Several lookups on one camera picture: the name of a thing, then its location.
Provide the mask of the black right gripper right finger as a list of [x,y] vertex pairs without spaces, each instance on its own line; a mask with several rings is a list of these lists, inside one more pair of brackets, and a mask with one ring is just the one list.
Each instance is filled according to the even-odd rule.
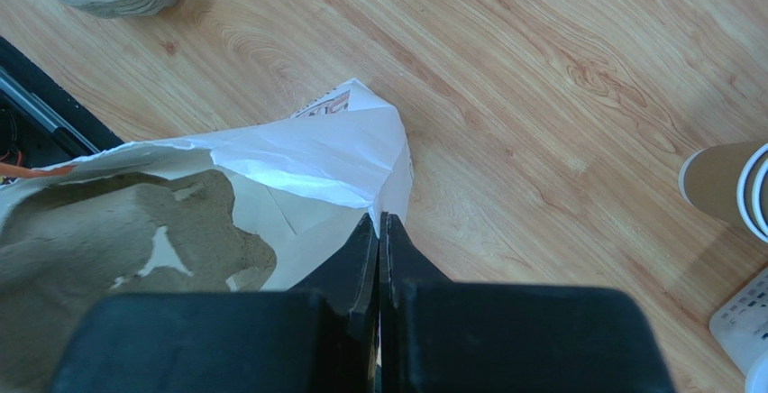
[[639,305],[613,288],[458,282],[380,219],[382,392],[672,392]]

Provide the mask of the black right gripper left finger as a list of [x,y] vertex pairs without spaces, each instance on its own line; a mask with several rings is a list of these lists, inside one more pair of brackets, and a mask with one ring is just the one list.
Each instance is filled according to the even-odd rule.
[[99,301],[54,392],[372,392],[379,240],[365,215],[284,291],[122,294]]

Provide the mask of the white paper takeout bag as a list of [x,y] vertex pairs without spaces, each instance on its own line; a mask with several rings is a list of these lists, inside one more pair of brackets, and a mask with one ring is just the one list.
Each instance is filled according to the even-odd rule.
[[128,142],[28,171],[1,190],[1,229],[15,204],[51,185],[134,172],[176,179],[207,169],[233,185],[234,224],[276,253],[276,269],[255,291],[297,284],[364,215],[405,214],[413,183],[398,110],[351,79],[274,123]]

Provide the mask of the cardboard cup carrier single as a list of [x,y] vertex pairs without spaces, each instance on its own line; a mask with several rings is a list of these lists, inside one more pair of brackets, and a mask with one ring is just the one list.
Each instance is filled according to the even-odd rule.
[[274,250],[233,221],[233,185],[207,169],[51,185],[1,229],[1,389],[44,390],[85,313],[119,293],[260,289]]

